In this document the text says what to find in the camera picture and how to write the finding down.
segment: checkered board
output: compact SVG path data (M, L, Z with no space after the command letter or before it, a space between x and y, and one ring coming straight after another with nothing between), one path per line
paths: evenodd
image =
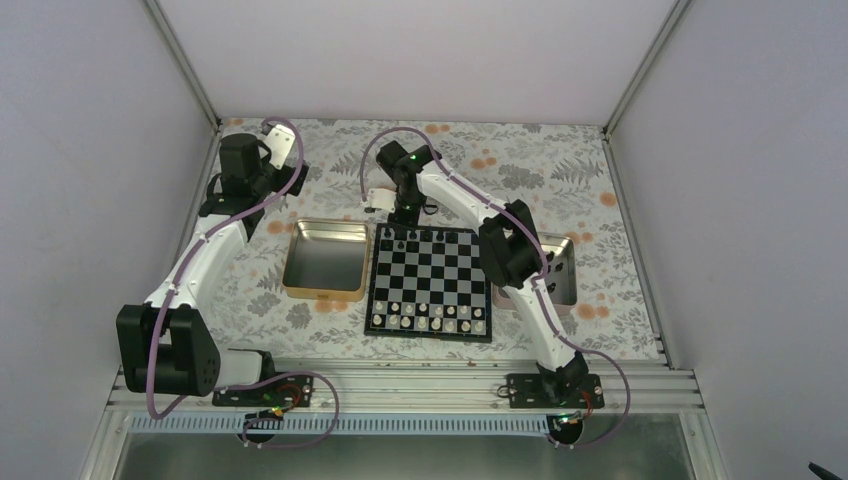
M472 230L378 224L365 334L489 343L490 288Z

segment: gray wall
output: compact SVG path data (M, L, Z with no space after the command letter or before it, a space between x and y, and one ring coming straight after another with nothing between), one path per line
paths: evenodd
M733 478L848 478L848 3L696 1L613 148Z
M210 129L138 1L4 1L0 72L0 478L75 478Z
M223 116L602 125L673 0L161 0Z

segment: metal tray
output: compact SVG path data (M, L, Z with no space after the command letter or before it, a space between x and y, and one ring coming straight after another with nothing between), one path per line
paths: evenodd
M300 219L286 257L283 288L294 298L361 300L370 245L363 222Z
M550 285L556 283L551 293L551 301L557 315L566 315L571 308L577 304L577 279L574 274L574 242L568 237L539 234L539 242L545 252L553 252L554 258L550 262L551 270L545 283ZM492 302L495 306L515 310L515 304L509 299L509 295L500 287L495 287L492 293Z

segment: purple cable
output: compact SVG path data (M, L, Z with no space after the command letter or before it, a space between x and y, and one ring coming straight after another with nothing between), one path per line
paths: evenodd
M245 446L247 446L247 444L253 444L253 445L256 445L257 448L269 448L269 449L275 449L275 450L290 450L290 449L293 449L293 448L312 447L312 446L315 446L315 445L323 442L324 440L326 440L327 437L330 436L330 433L332 433L333 430L335 430L336 425L339 422L339 392L336 391L336 387L334 387L333 384L330 383L330 381L327 380L326 377L324 377L323 375L321 375L319 373L310 372L310 371L307 371L307 370L299 371L299 372L286 372L286 373L281 373L280 375L271 377L267 380L263 380L261 382L254 383L253 385L235 385L235 386L228 387L228 388L229 388L229 390L252 390L254 388L259 388L259 387L264 387L265 385L270 385L270 384L276 382L277 380L279 380L281 378L291 377L293 375L311 375L311 376L321 380L325 384L327 384L327 386L330 388L330 392L332 392L332 394L333 394L333 399L335 399L335 404L334 404L334 408L333 408L333 421L330 422L330 427L324 433L322 433L321 435L313 438L312 440L306 441L306 442L272 444L272 445L268 445L268 446L263 447L263 444L251 442L250 440L247 439L248 429L250 429L250 427L256 425L257 423L262 423L266 420L275 420L275 421L281 422L283 419L282 418L273 418L273 417L271 417L271 418L259 418L259 417L257 417L257 418L254 418L252 420L249 420L247 423L245 423L244 428L241 431L241 439L242 439L242 441L244 441Z
M585 348L583 348L579 345L572 343L567 338L565 338L565 336L562 335L562 333L559 331L559 329L554 324L553 320L551 319L551 313L548 311L548 307L545 305L544 297L542 296L542 291L541 291L541 288L539 287L539 284L538 284L539 280L545 279L546 273L548 271L548 258L545 255L545 251L542 249L542 245L539 243L538 240L536 240L536 237L533 235L533 233L530 231L530 229L528 229L523 223L521 223L521 221L519 221L517 218L515 218L515 216L513 216L512 214L507 212L506 209L501 208L500 206L495 205L494 203L491 203L486 197L484 197L483 195L478 193L474 188L472 188L471 185L468 185L465 182L463 182L461 179L453 176L451 174L451 171L447 167L445 167L445 165L442 163L441 159L438 157L438 155L436 155L436 149L435 149L435 147L433 147L433 143L430 141L430 138L427 137L427 135L424 134L424 132L422 132L421 130L418 130L418 129L412 128L412 127L392 127L388 130L385 130L385 131L379 133L376 137L374 137L373 140L371 140L371 142L368 143L368 146L365 147L365 153L362 154L362 162L359 166L359 187L360 187L361 194L362 194L362 201L367 200L367 197L365 195L365 162L368 159L368 152L371 151L371 147L373 147L374 144L377 143L377 140L379 140L379 139L383 138L384 136L388 135L389 133L393 133L393 132L412 132L412 133L420 136L421 138L423 138L424 142L427 144L427 147L430 149L430 155L433 157L433 161L435 161L436 165L439 167L439 169L442 171L442 173L444 173L445 176L448 178L448 181L451 181L451 182L457 184L461 189L465 190L469 195L471 195L472 197L481 201L483 203L483 205L491 208L492 210L494 210L494 211L498 212L499 214L503 215L504 217L506 217L506 219L509 220L510 222L512 222L513 225L518 227L518 229L521 230L521 233L523 233L524 236L527 237L527 239L530 241L530 243L533 244L533 248L536 249L536 253L539 255L539 258L542 259L542 270L539 272L538 275L536 275L535 277L533 277L530 280L530 283L532 285L532 288L536 291L536 298L539 300L539 304L542 306L542 313L544 313L545 321L548 324L548 327L551 329L554 336L559 341L561 341L562 343L564 343L565 345L567 345L571 349L576 350L578 352L581 352L583 354L587 354L587 355L598 355L601 358L603 358L604 360L610 362L610 364L612 364L612 366L615 367L615 369L618 371L618 374L621 376L621 379L624 382L624 391L625 391L625 398L626 399L625 399L625 403L624 403L624 413L622 413L621 421L619 421L610 431L608 431L606 434L604 434L600 438L593 440L589 443L581 444L577 447L583 448L583 447L588 447L588 446L592 446L592 445L597 445L599 443L603 443L603 442L607 441L609 438L612 437L613 434L615 434L621 428L621 426L624 424L625 420L627 420L628 414L630 413L630 403L631 403L630 382L627 380L627 375L625 375L624 370L621 368L621 366L618 364L618 362L613 360L612 357L610 357L606 353L603 353L603 352L600 352L600 351L597 351L597 350L588 350L588 349L585 349Z
M289 179L288 182L286 182L286 184L283 186L282 189L280 189L279 192L275 193L274 195L271 195L264 202L254 207L248 208L247 210L237 215L234 215L228 218L227 220L224 220L223 222L219 223L218 225L215 225L214 227L210 228L209 231L203 234L204 238L201 238L197 242L195 242L191 249L189 249L189 251L186 253L185 258L183 258L182 262L180 262L180 265L177 267L177 270L174 272L174 278L171 280L171 284L174 288L179 286L180 279L183 277L183 274L185 273L189 264L191 264L191 259L194 258L195 255L197 255L197 252L200 250L200 247L203 246L203 244L205 243L205 238L211 237L212 235L218 233L222 228L228 225L232 225L233 223L240 221L244 217L253 215L259 210L262 210L268 205L276 202L280 197L285 195L286 192L288 192L289 189L292 187L292 185L294 185L294 182L297 181L297 177L300 175L300 170L303 167L303 140L301 140L300 138L300 133L297 131L297 128L292 125L291 122L280 117L268 117L262 121L262 126L264 127L270 122L282 123L286 127L290 128L291 131L294 133L295 142L297 143L297 165L294 168L294 173L292 174L292 177ZM159 307L159 314L156 316L156 323L153 325L153 336L150 341L150 355L147 361L147 378L145 381L144 389L147 396L147 413L149 413L150 417L154 420L161 420L168 416L168 414L171 413L171 411L173 411L174 408L176 408L177 405L179 405L180 402L182 402L186 398L186 395L180 395L173 402L171 402L171 404L168 405L168 407L165 408L165 410L163 410L161 413L156 411L156 402L153 398L153 385L154 380L156 379L156 359L159 355L159 337L162 334L162 325L165 323L165 314L168 312L168 307L171 306L171 301L174 299L174 288L169 289L168 293L165 294L165 298L162 300L162 306Z

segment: purple cable sleeve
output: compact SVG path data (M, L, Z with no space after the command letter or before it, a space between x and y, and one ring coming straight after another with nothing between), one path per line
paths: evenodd
M377 143L377 140L379 140L380 138L384 137L385 135L387 135L389 133L401 132L401 131L412 132L412 133L415 133L416 135L420 136L421 138L423 138L424 142L427 144L427 147L430 149L430 155L433 157L433 160L436 162L436 165L439 167L439 169L442 171L442 173L445 174L445 176L448 178L449 181L452 181L453 183L457 184L460 188L465 190L469 195L473 196L474 198L476 198L477 200L482 202L484 205L488 206L489 208L493 209L494 211L496 211L499 214L506 217L506 219L509 220L510 222L512 222L513 225L518 227L518 229L521 230L521 233L523 233L524 236L527 237L527 239L530 241L530 243L533 244L533 248L536 249L536 253L542 259L542 270L539 272L538 275L536 275L535 277L533 277L530 280L530 283L532 285L532 288L536 291L536 298L538 299L539 304L542 307L542 313L544 314L545 322L548 324L548 327L551 329L554 336L559 341L561 341L562 343L564 343L565 345L567 345L568 347L570 347L571 349L573 349L575 351L578 351L578 352L581 352L581 353L587 354L587 355L598 355L598 356L600 356L601 358L603 358L604 360L606 360L610 364L612 364L612 366L615 367L615 369L618 371L618 374L621 376L621 379L624 382L624 391L625 391L625 396L626 396L626 400L625 400L625 404L624 404L624 412L622 413L621 421L618 422L610 431L608 431L606 434L604 434L600 438L593 440L589 443L581 444L580 448L588 447L588 446L591 446L591 445L597 445L599 443L603 443L603 442L607 441L615 432L617 432L621 428L621 426L624 424L625 420L627 419L628 414L630 413L630 403L631 403L630 382L627 380L627 375L625 375L624 370L621 368L621 366L618 364L618 362L613 360L612 357L610 357L606 353L603 353L603 352L600 352L600 351L597 351L597 350L588 350L588 349L585 349L585 348L583 348L579 345L572 343L567 338L565 338L565 336L562 335L560 330L554 324L554 322L552 320L551 312L548 311L548 307L545 305L544 297L542 296L542 291L541 291L541 288L539 287L539 284L538 284L539 280L545 279L546 273L548 271L548 258L545 255L544 250L542 249L542 245L539 243L538 240L536 240L536 237L533 235L533 233L530 231L530 229L528 229L526 226L524 226L524 224L521 223L521 221L519 221L517 218L515 218L515 216L513 216L512 214L507 212L506 209L501 208L500 206L489 202L489 200L486 199L486 197L484 197L483 195L478 193L470 185L466 184L465 182L463 182L459 178L451 175L450 170L447 167L445 167L445 165L442 163L441 159L439 159L438 155L436 155L436 149L435 149L435 147L433 147L433 143L430 141L430 138L427 137L427 135L424 134L424 132L422 132L421 130L418 130L418 129L412 128L412 127L389 128L388 130L385 130L385 131L379 133L376 137L374 137L373 140L371 140L371 142L368 143L368 146L365 148L365 153L362 155L361 165L359 166L359 187L360 187L361 194L362 194L362 200L363 201L367 200L366 195L365 195L365 162L368 158L368 152L371 150L371 147L373 147L374 144Z
M294 168L294 173L292 174L292 177L289 179L288 182L286 182L286 184L283 186L282 189L280 189L279 192L275 193L274 195L271 195L264 202L254 207L248 208L247 210L237 215L233 215L227 220L224 220L218 225L215 225L214 227L210 228L209 231L204 234L206 238L211 237L227 225L231 225L235 222L238 222L242 218L247 217L248 215L252 215L258 212L259 210L262 210L263 208L267 207L268 205L276 202L283 195L285 195L286 192L288 192L292 185L294 185L294 183L297 181L297 177L300 175L300 170L303 167L303 140L300 138L300 132L297 131L297 128L291 122L280 117L266 118L262 121L263 127L270 122L282 123L286 127L290 128L291 131L294 133L295 142L297 143L297 165ZM188 269L188 266L191 264L192 258L197 255L197 252L200 250L200 247L203 246L204 243L205 242L203 239L198 240L186 253L186 256L183 258L182 262L180 262L179 266L177 267L177 270L174 272L174 278L171 280L171 283L174 286L178 286L180 284L180 279L182 279L183 274L185 273L186 269ZM162 325L165 323L165 314L168 312L168 307L171 306L171 301L173 300L173 298L174 291L169 290L168 293L165 294L165 298L162 301L162 306L159 307L159 314L156 315L156 323L154 323L153 325L153 336L150 341L150 354L148 356L147 361L147 378L145 379L144 389L147 396L147 413L149 413L150 417L154 420L161 420L168 416L168 414L171 413L171 411L173 411L174 408L176 408L177 405L179 405L180 402L182 402L183 399L186 398L185 395L177 397L161 413L156 411L156 402L153 398L153 386L154 380L156 379L156 359L159 355L159 336L162 334Z
M245 444L252 443L259 448L268 448L268 449L274 449L274 450L290 450L290 449L293 449L293 448L312 447L312 446L317 445L317 444L323 442L324 440L326 440L327 437L329 437L330 434L333 432L333 430L335 430L336 425L338 425L338 422L339 422L339 392L336 391L336 387L334 387L333 384L330 383L330 381L327 380L326 377L324 377L323 375L321 375L319 373L310 372L310 371L306 371L306 370L295 371L295 372L286 372L286 373L281 373L280 375L276 375L274 377L271 377L267 380L264 380L264 381L261 381L261 382L258 382L258 383L254 383L253 385L235 385L235 386L229 387L229 389L230 390L252 390L254 388L260 388L260 387L264 387L266 385L270 385L270 384L276 382L277 380L279 380L281 378L291 377L292 375L311 375L311 376L321 380L325 384L327 384L327 387L330 388L330 392L332 392L332 394L333 394L333 399L335 399L335 404L334 404L334 408L333 408L333 420L330 422L330 427L324 433L322 433L321 435L313 438L312 440L308 440L306 442L264 445L264 444L257 444L257 443L254 443L254 442L251 442L250 440L248 440L247 439L247 430L250 429L250 427L256 425L257 423L261 423L261 422L264 422L266 420L276 420L276 421L280 422L280 421L282 421L282 418L258 418L257 417L257 418L254 418L254 419L252 419L252 420L250 420L250 421L248 421L247 423L244 424L244 428L241 431L241 439L242 439L243 442L245 442Z

